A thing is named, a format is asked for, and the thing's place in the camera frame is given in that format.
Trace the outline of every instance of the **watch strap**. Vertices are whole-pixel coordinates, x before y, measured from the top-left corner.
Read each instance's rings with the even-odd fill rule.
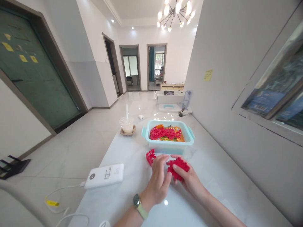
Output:
[[[148,213],[144,210],[142,207],[142,204],[140,203],[139,206],[136,207],[141,217],[146,220],[148,217]]]

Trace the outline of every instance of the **white power bank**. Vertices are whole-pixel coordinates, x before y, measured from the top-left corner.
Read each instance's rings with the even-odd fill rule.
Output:
[[[85,182],[85,189],[102,187],[123,181],[124,164],[92,169]]]

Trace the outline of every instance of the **plastic cup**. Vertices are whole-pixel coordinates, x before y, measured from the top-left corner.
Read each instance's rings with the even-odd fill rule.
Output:
[[[122,126],[123,132],[124,133],[132,133],[134,129],[134,120],[132,117],[122,117],[119,121],[120,125]]]

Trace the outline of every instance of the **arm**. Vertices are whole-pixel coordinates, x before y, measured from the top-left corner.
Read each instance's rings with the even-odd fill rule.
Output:
[[[167,196],[172,177],[171,172],[164,176],[164,164],[168,158],[168,155],[162,154],[154,160],[151,179],[146,189],[139,195],[142,207],[147,213]],[[137,209],[131,206],[114,227],[140,227],[143,221]]]
[[[172,154],[171,157],[184,160],[181,155]],[[209,191],[200,182],[197,174],[195,173],[193,167],[187,162],[190,167],[188,172],[185,172],[180,167],[173,165],[174,170],[183,177],[184,181],[182,185],[187,190],[187,192],[195,198],[212,216],[213,218],[223,227],[245,227],[232,212],[229,211],[220,201],[213,197]]]

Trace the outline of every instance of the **sticky note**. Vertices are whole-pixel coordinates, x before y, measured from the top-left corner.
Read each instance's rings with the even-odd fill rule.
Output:
[[[5,48],[6,48],[8,51],[14,52],[14,50],[12,49],[12,47],[11,47],[8,43],[2,42],[2,44],[3,44],[3,46],[5,46]]]
[[[31,59],[33,62],[38,63],[37,59],[35,58],[35,56],[31,56]]]
[[[10,36],[9,34],[5,34],[5,33],[4,33],[4,35],[5,35],[5,37],[6,37],[8,40],[10,40],[11,36]]]
[[[204,81],[210,81],[210,80],[211,80],[212,72],[213,72],[212,69],[207,70],[207,71],[205,72]]]
[[[24,57],[24,55],[19,55],[19,56],[20,56],[21,61],[23,61],[23,62],[28,62],[28,61],[26,60],[26,58]]]

